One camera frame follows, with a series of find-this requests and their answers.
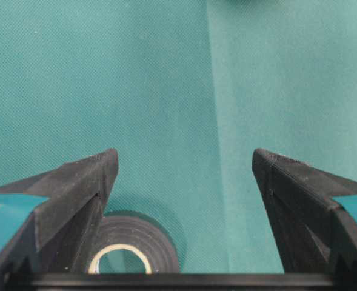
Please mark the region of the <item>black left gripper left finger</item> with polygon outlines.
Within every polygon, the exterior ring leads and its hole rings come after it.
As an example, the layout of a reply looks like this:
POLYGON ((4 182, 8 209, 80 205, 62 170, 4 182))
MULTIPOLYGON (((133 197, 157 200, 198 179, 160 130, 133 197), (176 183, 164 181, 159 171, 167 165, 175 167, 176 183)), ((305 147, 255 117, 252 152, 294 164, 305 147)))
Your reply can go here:
POLYGON ((85 273, 117 174, 107 149, 0 186, 0 290, 14 273, 85 273))

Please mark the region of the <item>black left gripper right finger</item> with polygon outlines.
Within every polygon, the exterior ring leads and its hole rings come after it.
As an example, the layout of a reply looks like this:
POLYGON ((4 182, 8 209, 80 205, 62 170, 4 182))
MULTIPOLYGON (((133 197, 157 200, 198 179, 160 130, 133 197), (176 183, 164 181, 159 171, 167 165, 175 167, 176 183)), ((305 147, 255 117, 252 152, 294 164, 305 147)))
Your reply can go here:
POLYGON ((345 207, 357 181, 266 149, 252 171, 287 273, 326 273, 357 290, 357 220, 345 207))

